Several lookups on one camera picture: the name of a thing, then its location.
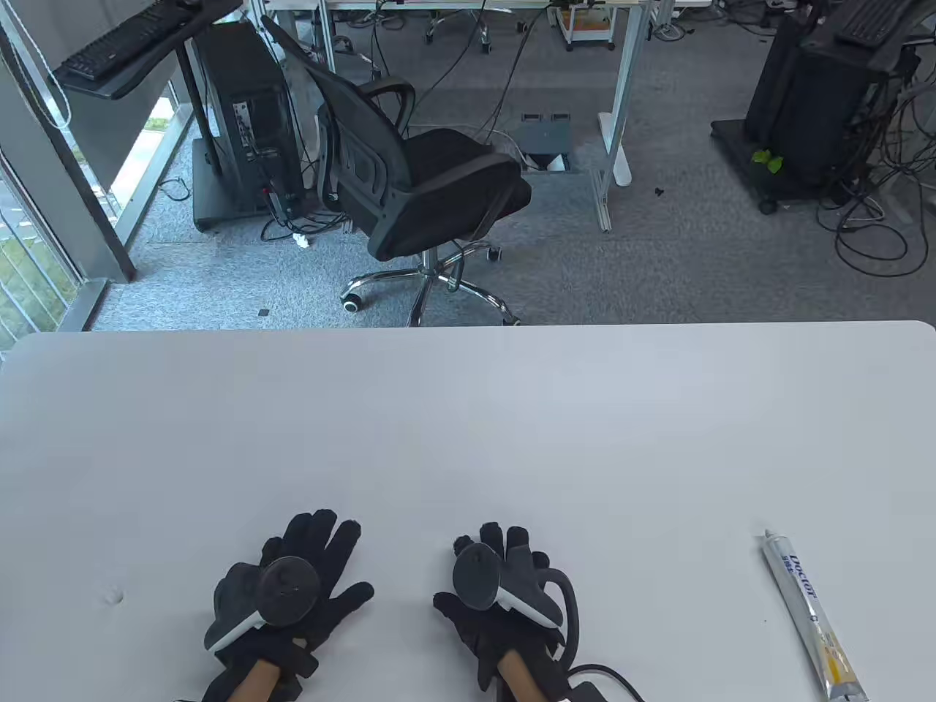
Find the person's right hand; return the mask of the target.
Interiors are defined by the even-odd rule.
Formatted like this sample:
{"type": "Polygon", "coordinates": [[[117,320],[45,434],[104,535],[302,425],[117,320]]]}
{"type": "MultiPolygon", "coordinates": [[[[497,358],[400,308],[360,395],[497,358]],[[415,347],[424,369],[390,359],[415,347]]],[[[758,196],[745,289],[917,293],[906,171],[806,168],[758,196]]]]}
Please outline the person's right hand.
{"type": "Polygon", "coordinates": [[[453,545],[454,592],[432,605],[478,662],[478,685],[502,681],[501,700],[565,700],[578,646],[578,609],[566,576],[529,548],[525,528],[483,524],[453,545]]]}

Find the person's left hand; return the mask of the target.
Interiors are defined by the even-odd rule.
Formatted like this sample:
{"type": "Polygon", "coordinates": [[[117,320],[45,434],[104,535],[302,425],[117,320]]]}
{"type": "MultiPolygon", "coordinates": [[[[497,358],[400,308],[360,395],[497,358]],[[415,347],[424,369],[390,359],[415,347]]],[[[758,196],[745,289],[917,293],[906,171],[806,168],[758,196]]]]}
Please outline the person's left hand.
{"type": "Polygon", "coordinates": [[[283,535],[266,541],[258,564],[231,566],[215,586],[214,621],[207,636],[219,636],[220,625],[234,624],[235,616],[244,619],[249,614],[246,608],[255,602],[261,574],[278,558],[298,557],[307,562],[319,578],[319,592],[311,610],[297,622],[284,627],[265,624],[215,653],[225,676],[242,682],[260,662],[278,668],[282,681],[313,674],[318,665],[314,653],[349,615],[374,597],[374,587],[365,581],[340,595],[334,592],[360,537],[357,521],[339,524],[332,510],[301,513],[291,518],[283,535]]]}

